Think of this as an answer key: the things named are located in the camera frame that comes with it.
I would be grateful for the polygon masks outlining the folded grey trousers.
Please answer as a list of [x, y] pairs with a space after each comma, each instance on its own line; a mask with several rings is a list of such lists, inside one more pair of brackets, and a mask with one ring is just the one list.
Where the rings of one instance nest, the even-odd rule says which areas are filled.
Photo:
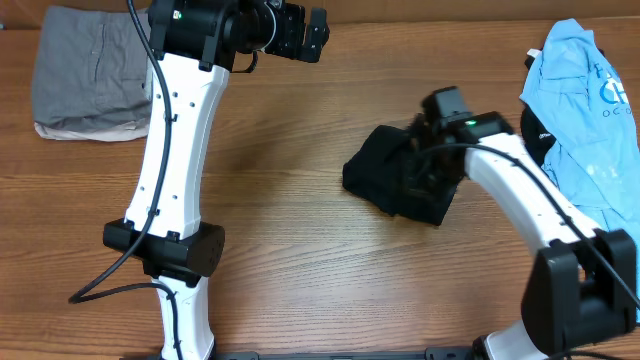
[[34, 122], [77, 133], [146, 133], [147, 61], [128, 13], [49, 7], [32, 78]]

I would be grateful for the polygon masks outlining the folded beige garment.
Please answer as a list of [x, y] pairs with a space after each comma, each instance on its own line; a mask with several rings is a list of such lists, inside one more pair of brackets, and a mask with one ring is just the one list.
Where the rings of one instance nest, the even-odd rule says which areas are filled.
[[52, 129], [38, 123], [34, 124], [34, 128], [40, 137], [49, 140], [126, 142], [146, 137], [149, 132], [149, 123], [128, 122], [112, 128], [89, 132]]

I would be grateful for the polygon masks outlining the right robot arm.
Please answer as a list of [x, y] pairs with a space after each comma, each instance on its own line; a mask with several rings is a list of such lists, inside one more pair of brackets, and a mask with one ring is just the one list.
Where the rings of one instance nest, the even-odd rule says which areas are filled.
[[533, 255], [510, 327], [468, 347], [430, 348], [428, 359], [570, 359], [584, 346], [637, 326], [636, 246], [574, 207], [530, 157], [497, 112], [473, 114], [456, 87], [434, 91], [410, 128], [404, 191], [447, 207], [463, 179], [499, 205]]

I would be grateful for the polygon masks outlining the light blue t-shirt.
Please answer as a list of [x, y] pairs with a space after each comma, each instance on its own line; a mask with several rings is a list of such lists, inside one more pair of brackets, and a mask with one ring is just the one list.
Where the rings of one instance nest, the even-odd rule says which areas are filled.
[[619, 74], [576, 20], [556, 22], [533, 58], [521, 100], [554, 143], [542, 169], [601, 228], [639, 238], [639, 149]]

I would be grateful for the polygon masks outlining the black t-shirt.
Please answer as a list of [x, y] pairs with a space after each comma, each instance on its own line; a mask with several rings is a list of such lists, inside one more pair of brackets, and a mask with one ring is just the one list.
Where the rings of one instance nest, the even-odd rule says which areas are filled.
[[387, 125], [376, 127], [356, 154], [344, 164], [342, 186], [369, 201], [389, 216], [402, 216], [440, 226], [456, 188], [441, 199], [411, 194], [404, 186], [403, 166], [412, 157], [408, 130]]

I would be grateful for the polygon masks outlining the black garment under blue shirt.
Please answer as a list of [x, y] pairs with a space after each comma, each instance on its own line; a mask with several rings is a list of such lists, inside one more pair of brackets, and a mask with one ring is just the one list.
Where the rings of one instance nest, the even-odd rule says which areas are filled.
[[607, 140], [597, 89], [601, 59], [597, 48], [575, 44], [547, 45], [528, 58], [520, 125], [538, 164], [550, 151], [583, 158]]

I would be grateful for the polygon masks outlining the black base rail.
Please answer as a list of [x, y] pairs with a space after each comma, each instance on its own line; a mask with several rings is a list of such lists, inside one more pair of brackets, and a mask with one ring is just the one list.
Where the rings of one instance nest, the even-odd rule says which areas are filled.
[[423, 351], [259, 354], [235, 352], [213, 354], [208, 360], [482, 360], [489, 355], [479, 347], [431, 347]]

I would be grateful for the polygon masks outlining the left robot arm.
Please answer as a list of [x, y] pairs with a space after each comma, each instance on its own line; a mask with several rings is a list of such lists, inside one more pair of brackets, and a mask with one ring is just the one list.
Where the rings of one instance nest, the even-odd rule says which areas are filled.
[[158, 0], [148, 11], [153, 98], [132, 201], [103, 232], [107, 247], [141, 262], [159, 296], [163, 359], [211, 359], [208, 282], [225, 232], [200, 214], [201, 180], [216, 109], [237, 54], [315, 63], [327, 12], [285, 1]]

